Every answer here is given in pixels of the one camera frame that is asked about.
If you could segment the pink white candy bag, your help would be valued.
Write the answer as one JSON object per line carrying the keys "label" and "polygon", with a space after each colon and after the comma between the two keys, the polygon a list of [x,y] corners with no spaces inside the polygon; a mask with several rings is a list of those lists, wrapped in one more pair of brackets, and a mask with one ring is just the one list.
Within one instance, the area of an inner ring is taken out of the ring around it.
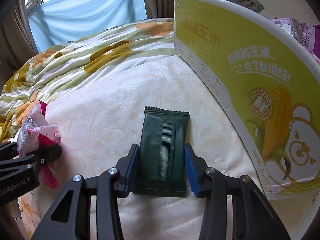
{"label": "pink white candy bag", "polygon": [[45,119],[47,104],[37,101],[31,108],[17,137],[19,157],[26,157],[33,151],[59,144],[62,135],[58,126],[48,124]]}

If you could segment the floral green striped quilt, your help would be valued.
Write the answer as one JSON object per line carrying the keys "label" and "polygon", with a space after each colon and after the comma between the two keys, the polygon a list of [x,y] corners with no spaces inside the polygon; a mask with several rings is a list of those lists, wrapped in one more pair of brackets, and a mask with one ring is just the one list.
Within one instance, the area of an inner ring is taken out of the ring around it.
{"label": "floral green striped quilt", "polygon": [[33,105],[50,103],[109,74],[175,55],[174,20],[119,25],[54,45],[29,59],[1,88],[1,142],[15,137]]}

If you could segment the green corn cardboard box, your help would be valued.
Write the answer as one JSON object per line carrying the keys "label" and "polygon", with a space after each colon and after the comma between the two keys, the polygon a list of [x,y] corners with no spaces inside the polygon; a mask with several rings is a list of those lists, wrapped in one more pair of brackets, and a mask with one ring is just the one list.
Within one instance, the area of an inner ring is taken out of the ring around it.
{"label": "green corn cardboard box", "polygon": [[269,199],[319,192],[319,64],[264,16],[174,0],[175,49],[216,98]]}

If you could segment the light blue cloth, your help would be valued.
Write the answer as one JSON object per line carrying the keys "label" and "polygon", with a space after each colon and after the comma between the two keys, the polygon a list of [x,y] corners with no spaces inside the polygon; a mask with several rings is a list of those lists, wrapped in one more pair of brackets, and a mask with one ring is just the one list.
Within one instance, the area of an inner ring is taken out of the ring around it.
{"label": "light blue cloth", "polygon": [[27,15],[39,52],[147,18],[144,0],[48,0]]}

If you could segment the light purple snack packet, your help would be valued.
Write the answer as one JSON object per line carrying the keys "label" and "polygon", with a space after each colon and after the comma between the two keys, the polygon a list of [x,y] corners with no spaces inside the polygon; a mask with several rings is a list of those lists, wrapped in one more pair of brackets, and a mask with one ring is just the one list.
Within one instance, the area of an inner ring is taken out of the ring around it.
{"label": "light purple snack packet", "polygon": [[319,64],[319,24],[310,25],[294,18],[275,18],[271,21],[294,37]]}

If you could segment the dark green snack packet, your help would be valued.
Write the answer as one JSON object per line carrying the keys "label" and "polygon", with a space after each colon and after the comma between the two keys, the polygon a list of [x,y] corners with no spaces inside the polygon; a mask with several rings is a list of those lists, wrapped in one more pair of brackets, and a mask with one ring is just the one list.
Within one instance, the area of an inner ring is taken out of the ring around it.
{"label": "dark green snack packet", "polygon": [[144,115],[132,192],[154,197],[185,197],[184,143],[190,114],[146,106]]}

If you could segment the brown curtain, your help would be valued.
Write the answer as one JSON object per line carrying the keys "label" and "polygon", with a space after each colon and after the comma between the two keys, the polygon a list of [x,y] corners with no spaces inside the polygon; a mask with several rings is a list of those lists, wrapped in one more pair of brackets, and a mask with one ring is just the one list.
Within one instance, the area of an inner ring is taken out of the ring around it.
{"label": "brown curtain", "polygon": [[38,54],[24,0],[16,0],[1,23],[1,61],[19,69]]}

